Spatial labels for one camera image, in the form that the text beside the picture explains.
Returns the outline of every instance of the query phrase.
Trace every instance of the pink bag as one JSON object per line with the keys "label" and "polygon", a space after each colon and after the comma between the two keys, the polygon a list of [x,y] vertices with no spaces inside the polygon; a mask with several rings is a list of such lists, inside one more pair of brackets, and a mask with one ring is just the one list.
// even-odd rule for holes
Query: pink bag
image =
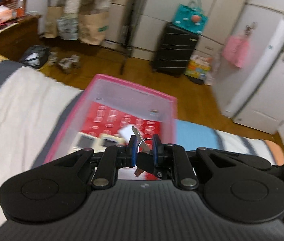
{"label": "pink bag", "polygon": [[242,68],[249,48],[250,43],[246,36],[231,36],[222,52],[222,56],[231,64]]}

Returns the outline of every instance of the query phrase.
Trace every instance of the white bedsheet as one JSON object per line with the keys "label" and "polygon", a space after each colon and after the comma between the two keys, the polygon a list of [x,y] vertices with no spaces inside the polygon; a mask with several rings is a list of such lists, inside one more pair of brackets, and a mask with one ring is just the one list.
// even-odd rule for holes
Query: white bedsheet
{"label": "white bedsheet", "polygon": [[[59,115],[79,92],[29,67],[5,81],[0,88],[0,186],[32,167]],[[0,207],[0,225],[5,220]]]}

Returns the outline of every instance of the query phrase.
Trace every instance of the bed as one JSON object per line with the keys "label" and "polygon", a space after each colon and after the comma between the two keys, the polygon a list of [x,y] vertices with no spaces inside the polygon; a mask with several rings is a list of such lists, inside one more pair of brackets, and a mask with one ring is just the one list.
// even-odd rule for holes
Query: bed
{"label": "bed", "polygon": [[[40,166],[82,92],[0,56],[0,186],[8,178]],[[273,142],[248,139],[205,126],[175,121],[176,143],[186,150],[205,146],[259,155],[282,165]],[[0,208],[0,225],[5,222]]]}

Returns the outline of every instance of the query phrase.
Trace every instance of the paper bag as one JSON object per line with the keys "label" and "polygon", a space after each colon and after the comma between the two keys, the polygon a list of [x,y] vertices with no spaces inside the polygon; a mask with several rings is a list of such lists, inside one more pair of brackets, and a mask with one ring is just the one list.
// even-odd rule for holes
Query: paper bag
{"label": "paper bag", "polygon": [[78,38],[89,45],[99,45],[109,28],[109,12],[97,14],[80,13],[78,15]]}
{"label": "paper bag", "polygon": [[56,38],[57,37],[57,26],[56,20],[63,15],[63,7],[48,7],[46,14],[45,23],[45,34],[46,38]]}

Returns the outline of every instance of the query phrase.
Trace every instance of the colorful box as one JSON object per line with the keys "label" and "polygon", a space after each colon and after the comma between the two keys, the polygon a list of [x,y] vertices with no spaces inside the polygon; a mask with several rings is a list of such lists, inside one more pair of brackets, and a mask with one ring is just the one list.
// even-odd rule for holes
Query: colorful box
{"label": "colorful box", "polygon": [[211,69],[212,58],[204,58],[199,55],[194,55],[189,61],[189,65],[185,71],[185,75],[205,80],[207,72]]}

